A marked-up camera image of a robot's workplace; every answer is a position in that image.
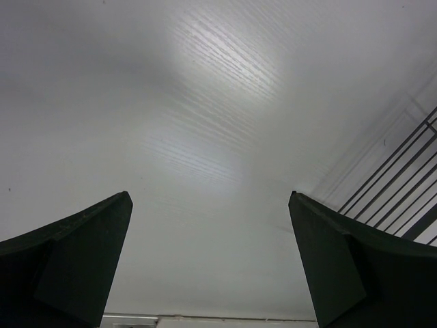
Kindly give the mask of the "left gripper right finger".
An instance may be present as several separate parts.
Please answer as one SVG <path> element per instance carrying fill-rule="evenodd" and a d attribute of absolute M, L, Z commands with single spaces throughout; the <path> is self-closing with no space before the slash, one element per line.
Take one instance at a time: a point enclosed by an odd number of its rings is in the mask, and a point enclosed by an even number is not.
<path fill-rule="evenodd" d="M 319 327 L 435 327 L 436 248 L 292 192 L 289 211 Z"/>

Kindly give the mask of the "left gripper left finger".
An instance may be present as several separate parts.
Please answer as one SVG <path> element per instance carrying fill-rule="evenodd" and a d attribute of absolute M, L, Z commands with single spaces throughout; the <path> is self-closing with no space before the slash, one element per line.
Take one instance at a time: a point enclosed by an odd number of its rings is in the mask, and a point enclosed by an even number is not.
<path fill-rule="evenodd" d="M 2 327 L 99 327 L 133 202 L 128 192 L 1 242 Z"/>

